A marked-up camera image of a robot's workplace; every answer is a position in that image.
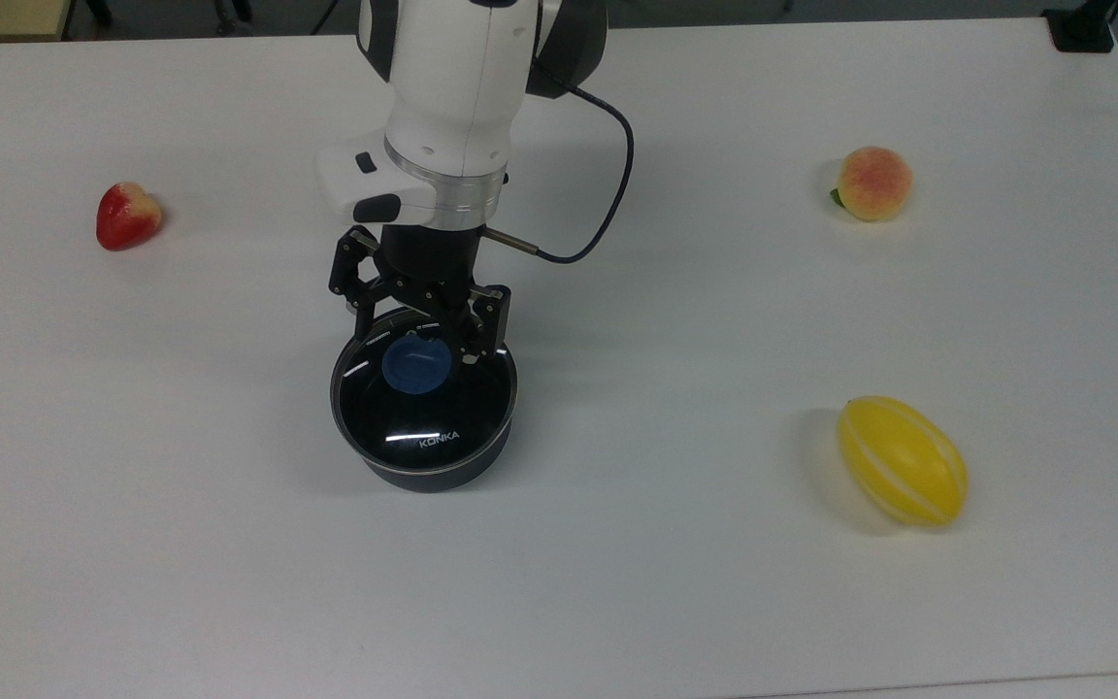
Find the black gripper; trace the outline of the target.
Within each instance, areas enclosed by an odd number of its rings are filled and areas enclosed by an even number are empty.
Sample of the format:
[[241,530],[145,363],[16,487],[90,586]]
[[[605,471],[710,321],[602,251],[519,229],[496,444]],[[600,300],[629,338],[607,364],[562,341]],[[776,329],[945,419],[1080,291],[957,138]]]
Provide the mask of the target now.
[[[337,243],[329,291],[345,297],[354,314],[353,336],[369,336],[376,308],[402,290],[402,278],[430,283],[421,291],[421,313],[438,323],[438,337],[461,363],[496,355],[506,338],[511,292],[504,284],[474,282],[483,226],[440,230],[420,225],[386,224],[381,238],[351,226]],[[361,278],[360,265],[372,259],[378,275]]]

